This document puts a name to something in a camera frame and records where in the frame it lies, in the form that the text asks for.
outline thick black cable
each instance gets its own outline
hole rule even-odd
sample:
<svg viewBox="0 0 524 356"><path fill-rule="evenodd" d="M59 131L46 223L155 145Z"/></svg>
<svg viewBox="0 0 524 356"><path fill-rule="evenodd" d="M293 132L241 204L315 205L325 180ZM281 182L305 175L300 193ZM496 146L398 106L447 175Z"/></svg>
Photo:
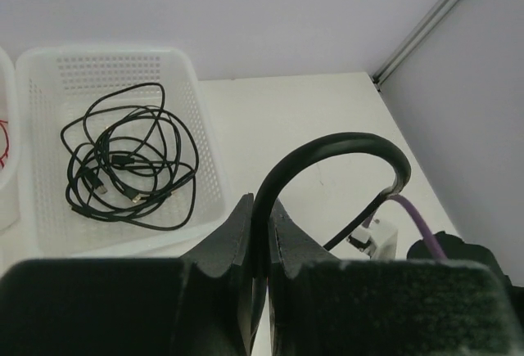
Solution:
<svg viewBox="0 0 524 356"><path fill-rule="evenodd" d="M284 157L266 176L256 194L251 219L251 245L253 246L253 305L251 309L251 339L255 339L262 310L264 309L269 272L269 218L280 191L302 170L335 155L364 153L387 161L395 171L395 182L382 190L377 197L349 225L336 234L325 246L330 250L344 240L369 215L373 214L388 196L398 194L411 176L411 167L401 149L390 141L371 133L335 133L315 139Z"/></svg>
<svg viewBox="0 0 524 356"><path fill-rule="evenodd" d="M160 89L160 106L125 105L95 110L108 99L145 87ZM127 110L127 115L107 126L98 136L94 137L89 131L92 118ZM151 124L144 129L143 136L119 134L120 128L137 122L143 124L144 121L150 121ZM86 142L73 149L67 142L66 134L77 124L82 126ZM185 137L193 151L194 164L181 160ZM122 221L158 231L178 229L191 218L197 193L197 145L183 121L165 109L165 90L160 83L140 83L100 97L82 117L73 120L62 129L61 141L71 154L67 168L68 184L65 198L76 213L98 221ZM116 142L127 143L131 148L117 149ZM143 189L127 183L123 180L127 173L131 173L135 181L140 178L148 179L151 187ZM129 204L110 204L104 197L106 186L102 180L109 180L117 192L130 200ZM180 223L161 227L139 220L159 209L180 187L188 183L192 184L191 200L187 214Z"/></svg>

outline white container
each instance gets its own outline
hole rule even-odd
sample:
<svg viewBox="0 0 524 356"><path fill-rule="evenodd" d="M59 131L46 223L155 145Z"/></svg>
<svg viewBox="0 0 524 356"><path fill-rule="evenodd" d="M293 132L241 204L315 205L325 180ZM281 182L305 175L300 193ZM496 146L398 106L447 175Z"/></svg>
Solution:
<svg viewBox="0 0 524 356"><path fill-rule="evenodd" d="M9 158L0 168L0 231L9 227L19 216L16 171L20 161L20 115L16 98L15 68L9 56L0 48L0 119L8 121ZM0 155L4 150L4 135L0 131Z"/></svg>
<svg viewBox="0 0 524 356"><path fill-rule="evenodd" d="M37 255L134 255L205 235L227 218L231 202L226 178L197 77L183 53L172 48L107 45L39 48L19 58L16 75L22 122L28 127L22 135L28 151L21 164L20 206L31 224ZM65 199L70 155L61 144L61 129L99 97L144 82L164 85L165 109L188 126L201 160L192 219L170 232L86 219L71 211ZM122 96L112 105L158 104L159 98L158 90L148 89ZM109 119L97 118L96 127L114 121L114 116L103 117ZM75 134L70 140L73 146L84 142L81 132ZM187 213L190 192L188 184L144 220L159 226L178 223Z"/></svg>

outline white connector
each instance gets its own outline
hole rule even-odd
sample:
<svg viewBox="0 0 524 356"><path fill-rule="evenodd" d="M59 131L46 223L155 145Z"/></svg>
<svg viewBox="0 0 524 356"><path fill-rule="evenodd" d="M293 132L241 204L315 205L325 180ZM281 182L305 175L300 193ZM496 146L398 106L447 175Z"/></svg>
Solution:
<svg viewBox="0 0 524 356"><path fill-rule="evenodd" d="M389 260L396 256L398 229L385 220L374 219L369 228L360 225L347 241L372 260Z"/></svg>

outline white plastic basket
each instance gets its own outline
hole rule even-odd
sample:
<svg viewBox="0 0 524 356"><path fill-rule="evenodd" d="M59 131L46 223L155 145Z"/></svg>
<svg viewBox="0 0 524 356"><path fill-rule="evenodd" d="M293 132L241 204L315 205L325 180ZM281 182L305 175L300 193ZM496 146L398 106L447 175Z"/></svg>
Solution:
<svg viewBox="0 0 524 356"><path fill-rule="evenodd" d="M44 256L134 255L198 237L220 225L231 209L228 186L197 77L188 58L171 48L73 46L34 49L16 62L24 133L29 150L20 172L20 191L27 200L34 247ZM65 199L69 153L61 129L80 117L99 97L144 82L160 82L165 109L190 129L201 164L196 175L196 205L190 222L171 232L151 231L128 223L101 223L73 211ZM112 105L158 104L160 91L144 90L114 100ZM105 128L103 116L95 128ZM84 139L70 136L73 146ZM171 196L145 219L174 225L187 213L191 186Z"/></svg>
<svg viewBox="0 0 524 356"><path fill-rule="evenodd" d="M9 158L0 168L0 230L18 219L18 186L16 171L20 160L20 115L16 98L15 67L9 56L0 48L0 119L8 121ZM5 149L3 131L0 154Z"/></svg>

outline metal strip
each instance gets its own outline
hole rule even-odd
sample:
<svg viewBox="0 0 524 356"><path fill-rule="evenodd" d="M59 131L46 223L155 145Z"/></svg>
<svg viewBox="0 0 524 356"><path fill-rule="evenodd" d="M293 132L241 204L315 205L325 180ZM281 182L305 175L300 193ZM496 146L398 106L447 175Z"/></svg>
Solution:
<svg viewBox="0 0 524 356"><path fill-rule="evenodd" d="M422 18L408 37L396 48L386 62L373 74L373 82L380 87L409 54L429 35L460 0L439 0Z"/></svg>

